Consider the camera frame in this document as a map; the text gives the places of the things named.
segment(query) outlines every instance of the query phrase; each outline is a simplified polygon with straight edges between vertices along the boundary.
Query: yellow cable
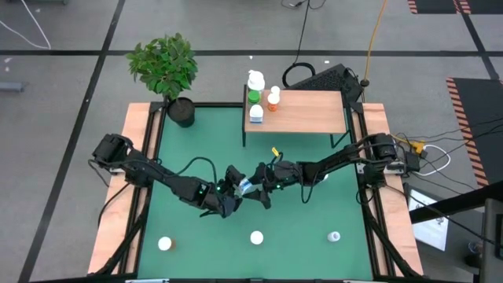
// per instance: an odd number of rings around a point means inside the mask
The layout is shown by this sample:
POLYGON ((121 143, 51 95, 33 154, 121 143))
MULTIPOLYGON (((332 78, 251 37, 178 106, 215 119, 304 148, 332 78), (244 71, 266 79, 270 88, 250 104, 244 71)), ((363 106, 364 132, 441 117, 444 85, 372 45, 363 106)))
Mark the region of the yellow cable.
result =
MULTIPOLYGON (((377 23, 374 27, 374 32, 372 33, 372 38, 370 38, 369 51, 367 52, 367 63, 365 66, 365 76, 363 79, 367 80, 369 77, 369 69, 370 69, 370 53, 372 52, 372 45, 374 44, 374 39, 376 37, 377 28, 380 25, 380 19, 383 17, 384 9, 386 8, 387 0, 384 0, 383 5, 380 7, 379 16, 377 17, 377 23)), ((365 89, 362 93, 362 102, 365 102, 365 89)))
POLYGON ((399 142, 403 142, 405 144, 407 144, 408 146, 410 146, 411 148, 413 148, 417 154, 421 154, 421 152, 424 150, 424 144, 425 142, 424 141, 413 141, 413 140, 404 140, 402 138, 399 138, 395 135, 391 135, 395 140, 399 141, 399 142))

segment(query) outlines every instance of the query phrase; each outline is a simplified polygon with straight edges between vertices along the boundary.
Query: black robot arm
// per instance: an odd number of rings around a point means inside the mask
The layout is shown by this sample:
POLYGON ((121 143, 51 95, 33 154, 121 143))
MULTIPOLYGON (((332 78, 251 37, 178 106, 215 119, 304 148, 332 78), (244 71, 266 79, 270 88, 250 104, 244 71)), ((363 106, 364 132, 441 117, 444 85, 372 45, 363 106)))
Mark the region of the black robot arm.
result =
POLYGON ((93 152, 94 162, 110 171, 120 168, 126 182, 148 186, 153 181, 163 183, 181 201, 195 208, 207 210, 204 215, 219 214, 223 218, 236 211, 242 199, 231 190, 220 190, 214 182, 198 177, 181 176, 150 160, 133 148, 133 142, 118 134, 106 134, 93 152))
POLYGON ((179 200, 205 210, 201 216, 218 214, 225 218, 239 208, 244 198, 260 201, 265 208, 270 208, 269 194, 274 190, 295 184, 314 186, 328 173, 348 164, 363 164, 365 182, 371 186, 382 186, 384 168, 397 156, 390 135, 374 134, 318 162, 284 161, 280 153, 270 163, 260 163, 249 178, 230 165, 225 178, 213 182, 170 171, 134 149, 130 139, 118 134, 106 134, 94 150, 93 157, 93 162, 108 171, 116 168, 124 170, 126 181, 135 186, 161 182, 179 200), (360 157, 359 153, 368 148, 373 152, 372 160, 360 157))

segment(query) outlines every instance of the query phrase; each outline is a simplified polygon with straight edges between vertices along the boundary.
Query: white label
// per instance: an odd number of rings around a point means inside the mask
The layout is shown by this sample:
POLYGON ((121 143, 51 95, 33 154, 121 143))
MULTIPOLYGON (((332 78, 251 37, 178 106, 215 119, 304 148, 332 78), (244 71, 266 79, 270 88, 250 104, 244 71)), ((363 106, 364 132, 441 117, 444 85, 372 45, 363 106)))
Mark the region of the white label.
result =
MULTIPOLYGON (((426 197, 424 194, 415 190, 411 190, 410 195, 424 204, 434 204, 436 202, 436 200, 426 197)), ((409 211, 422 208, 423 204, 418 203, 412 197, 409 198, 409 211)), ((448 226, 449 219, 444 217, 416 223, 413 225, 414 237, 416 240, 429 244, 441 251, 445 251, 448 226)))

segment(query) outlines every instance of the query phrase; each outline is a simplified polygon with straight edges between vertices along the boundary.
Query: gray floor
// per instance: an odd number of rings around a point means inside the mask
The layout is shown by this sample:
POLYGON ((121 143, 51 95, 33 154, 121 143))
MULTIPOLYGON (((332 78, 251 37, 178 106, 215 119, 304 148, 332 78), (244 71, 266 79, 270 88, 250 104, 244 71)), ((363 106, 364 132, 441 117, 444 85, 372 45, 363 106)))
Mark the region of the gray floor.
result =
MULTIPOLYGON (((320 0, 313 0, 317 6, 320 0)), ((99 50, 117 0, 73 0, 67 6, 29 3, 55 50, 99 50)), ((365 50, 380 2, 328 0, 311 11, 305 50, 365 50)), ((503 15, 471 16, 488 50, 503 50, 503 15)), ((0 20, 39 45, 43 38, 20 3, 0 2, 0 20)), ((279 0, 126 0, 111 50, 130 50, 165 33, 180 31, 196 50, 294 50, 303 10, 288 10, 279 0)), ((0 28, 0 50, 33 50, 0 28)), ((375 42, 376 50, 475 50, 459 15, 413 15, 406 1, 390 0, 375 42)), ((240 101, 248 70, 260 70, 267 86, 281 85, 292 56, 197 57, 200 72, 194 101, 240 101)), ((0 93, 0 281, 17 281, 42 210, 60 166, 68 138, 94 70, 96 57, 0 56, 0 80, 29 82, 22 94, 0 93)), ((503 74, 503 58, 491 58, 503 74)), ((357 74, 364 57, 301 57, 317 71, 343 63, 357 74)), ((445 79, 488 79, 478 57, 374 57, 367 101, 385 104, 392 132, 438 134, 458 128, 445 79)), ((294 70, 291 83, 309 74, 294 70)), ((32 280, 86 274, 96 236, 97 214, 106 188, 86 161, 105 133, 120 132, 127 105, 153 101, 141 84, 133 83, 123 57, 108 56, 90 103, 60 199, 35 264, 32 280)), ((452 137, 460 138, 458 133, 452 137)), ((437 142, 444 149, 455 141, 437 142)), ((451 154, 444 171, 476 186, 464 148, 451 154)), ((458 192, 470 189, 440 175, 428 179, 458 192)), ((411 177, 409 182, 441 197, 453 193, 411 177)), ((471 275, 421 255, 425 273, 433 278, 470 281, 471 275)))

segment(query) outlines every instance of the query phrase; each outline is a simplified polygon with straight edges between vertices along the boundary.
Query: green table surface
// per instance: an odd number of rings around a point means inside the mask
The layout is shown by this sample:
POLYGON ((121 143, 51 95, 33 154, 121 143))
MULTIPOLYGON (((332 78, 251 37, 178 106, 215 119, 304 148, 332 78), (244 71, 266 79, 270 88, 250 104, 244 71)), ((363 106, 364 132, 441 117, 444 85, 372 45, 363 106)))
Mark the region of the green table surface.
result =
MULTIPOLYGON (((193 157, 204 156, 215 163, 218 178, 224 177, 230 164, 250 176, 259 162, 271 161, 273 146, 285 154, 284 160, 317 161, 350 142, 345 137, 339 148, 331 149, 327 134, 248 133, 243 148, 241 119, 241 108, 197 108, 190 128, 180 128, 166 118, 159 158, 165 167, 179 171, 193 157)), ((200 160, 185 175, 212 181, 211 166, 200 160)), ((356 191, 354 167, 347 166, 317 185, 308 204, 300 200, 300 186, 289 186, 270 195, 271 209, 245 199, 236 212, 222 219, 217 215, 200 218, 203 211, 156 183, 138 278, 370 280, 356 191), (250 242, 254 230, 264 235, 261 245, 250 242), (332 231, 340 232, 340 241, 327 240, 332 231), (175 239, 174 250, 159 250, 157 242, 164 236, 175 239)))

